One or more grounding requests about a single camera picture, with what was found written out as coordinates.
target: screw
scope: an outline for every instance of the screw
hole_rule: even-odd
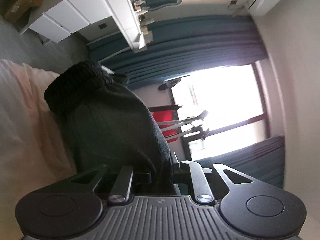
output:
[[[209,203],[212,201],[212,199],[213,199],[212,196],[207,194],[202,194],[197,197],[197,200],[201,203]]]
[[[111,197],[109,197],[110,202],[113,203],[121,203],[123,201],[125,201],[125,197],[122,195],[113,195]]]

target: white dresser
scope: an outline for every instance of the white dresser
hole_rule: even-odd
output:
[[[107,17],[113,17],[133,51],[145,47],[138,15],[130,0],[43,0],[42,6],[32,11],[25,29],[59,42]]]

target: curtain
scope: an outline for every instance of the curtain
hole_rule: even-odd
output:
[[[222,163],[237,171],[282,188],[284,181],[284,137],[272,137],[249,147],[198,160],[203,168]]]
[[[188,17],[155,22],[148,29],[154,41],[148,44],[147,50],[125,51],[101,62],[129,75],[131,89],[196,70],[245,65],[268,57],[249,16]],[[90,57],[100,61],[127,46],[119,33],[90,44]]]

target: window pane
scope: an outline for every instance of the window pane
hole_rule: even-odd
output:
[[[232,152],[266,139],[265,121],[247,124],[189,143],[193,161]]]
[[[179,119],[207,110],[205,126],[215,130],[263,114],[251,65],[216,67],[183,77],[172,93]]]

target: window frame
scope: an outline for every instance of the window frame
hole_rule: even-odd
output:
[[[254,116],[254,117],[252,117],[252,118],[250,118],[248,120],[245,120],[245,121],[242,121],[242,122],[239,122],[239,123],[235,123],[235,124],[232,124],[232,125],[221,127],[221,128],[215,129],[215,130],[210,130],[209,131],[209,135],[207,135],[207,137],[215,135],[215,134],[218,134],[218,133],[222,133],[222,132],[225,132],[225,131],[229,131],[229,130],[232,130],[234,128],[238,128],[238,127],[241,127],[241,126],[244,126],[244,125],[247,125],[247,124],[251,124],[251,123],[258,122],[258,121],[262,121],[262,120],[264,120],[264,123],[265,123],[266,137],[267,138],[271,137],[269,117],[268,117],[268,113],[267,113],[267,104],[266,104],[266,99],[265,99],[265,95],[264,95],[261,79],[260,79],[260,76],[259,76],[259,72],[258,72],[258,69],[257,69],[257,66],[256,66],[255,63],[251,63],[251,64],[248,64],[248,65],[251,65],[252,69],[253,69],[253,73],[254,73],[254,76],[255,76],[255,79],[256,79],[256,82],[257,82],[257,87],[258,87],[258,90],[259,90],[259,95],[260,95],[260,100],[261,100],[263,113],[261,115]],[[175,105],[176,103],[175,103],[174,96],[173,96],[171,88],[169,88],[169,95],[170,95],[171,104]],[[175,119],[177,119],[177,120],[179,119],[177,111],[174,111],[174,116],[173,117]],[[183,148],[186,160],[192,161],[189,142],[196,141],[196,140],[199,140],[199,139],[201,139],[201,136],[198,135],[198,134],[187,136],[187,137],[181,137],[182,148]]]

